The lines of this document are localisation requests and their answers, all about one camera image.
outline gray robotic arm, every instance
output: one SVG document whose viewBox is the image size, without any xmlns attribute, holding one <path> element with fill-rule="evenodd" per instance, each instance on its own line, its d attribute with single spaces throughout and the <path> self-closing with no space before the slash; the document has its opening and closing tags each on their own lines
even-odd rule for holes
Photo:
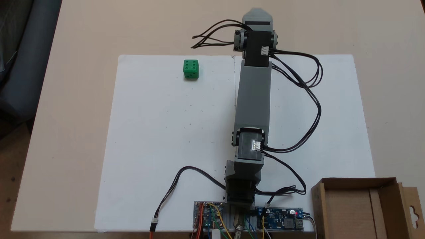
<svg viewBox="0 0 425 239">
<path fill-rule="evenodd" d="M 261 180 L 270 121 L 272 62 L 269 50 L 277 45 L 272 16 L 263 9 L 251 9 L 242 18 L 252 31 L 235 31 L 234 50 L 243 52 L 232 145 L 234 160 L 226 165 L 226 201 L 251 205 L 255 185 Z"/>
</svg>

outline cardboard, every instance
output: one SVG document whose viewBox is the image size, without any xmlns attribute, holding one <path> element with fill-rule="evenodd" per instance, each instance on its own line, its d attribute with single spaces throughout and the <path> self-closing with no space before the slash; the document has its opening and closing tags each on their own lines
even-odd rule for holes
<svg viewBox="0 0 425 239">
<path fill-rule="evenodd" d="M 396 178 L 322 178 L 312 198 L 319 239 L 425 238 L 417 188 L 404 188 Z"/>
</svg>

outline microcontroller board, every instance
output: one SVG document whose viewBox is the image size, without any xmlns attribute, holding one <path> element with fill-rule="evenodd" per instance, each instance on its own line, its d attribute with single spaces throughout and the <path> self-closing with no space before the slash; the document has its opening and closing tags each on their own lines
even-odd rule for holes
<svg viewBox="0 0 425 239">
<path fill-rule="evenodd" d="M 302 208 L 264 208 L 257 207 L 257 229 L 262 229 L 262 215 L 264 227 L 267 230 L 304 230 Z"/>
<path fill-rule="evenodd" d="M 217 229 L 217 228 L 223 228 L 223 224 L 220 221 L 220 218 L 217 214 L 217 209 L 213 206 L 210 206 L 208 204 L 215 205 L 221 216 L 224 214 L 224 203 L 223 202 L 200 202 L 195 201 L 193 203 L 193 228 L 198 227 L 199 223 L 199 209 L 202 208 L 201 215 L 202 215 L 202 227 L 210 229 Z"/>
</svg>

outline white board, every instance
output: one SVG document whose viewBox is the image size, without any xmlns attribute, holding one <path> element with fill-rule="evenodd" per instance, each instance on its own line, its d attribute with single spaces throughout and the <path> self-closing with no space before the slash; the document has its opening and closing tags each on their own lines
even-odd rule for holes
<svg viewBox="0 0 425 239">
<path fill-rule="evenodd" d="M 295 152 L 277 155 L 307 184 L 307 195 L 276 197 L 274 207 L 313 212 L 310 188 L 322 177 L 374 177 L 359 86 L 351 55 L 317 56 L 322 83 L 312 89 L 322 119 L 312 137 Z M 200 77 L 185 80 L 184 59 L 198 59 Z M 312 60 L 282 59 L 307 79 Z M 134 56 L 118 60 L 105 159 L 96 210 L 98 230 L 147 231 L 177 171 L 191 165 L 224 184 L 232 159 L 231 132 L 241 57 Z M 272 73 L 269 146 L 296 143 L 313 122 L 317 108 L 307 93 Z M 301 185 L 289 170 L 266 159 L 258 188 L 275 191 Z M 157 231 L 192 230 L 193 201 L 222 201 L 224 190 L 194 171 L 185 171 L 159 214 Z M 267 196 L 256 196 L 263 206 Z M 312 227 L 307 222 L 306 231 Z"/>
</svg>

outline power module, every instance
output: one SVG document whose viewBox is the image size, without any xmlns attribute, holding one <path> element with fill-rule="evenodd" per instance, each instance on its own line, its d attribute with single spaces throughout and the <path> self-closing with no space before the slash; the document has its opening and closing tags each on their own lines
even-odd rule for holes
<svg viewBox="0 0 425 239">
<path fill-rule="evenodd" d="M 262 215 L 264 227 L 267 230 L 304 230 L 302 208 L 264 208 L 256 207 L 257 229 L 262 229 Z"/>
</svg>

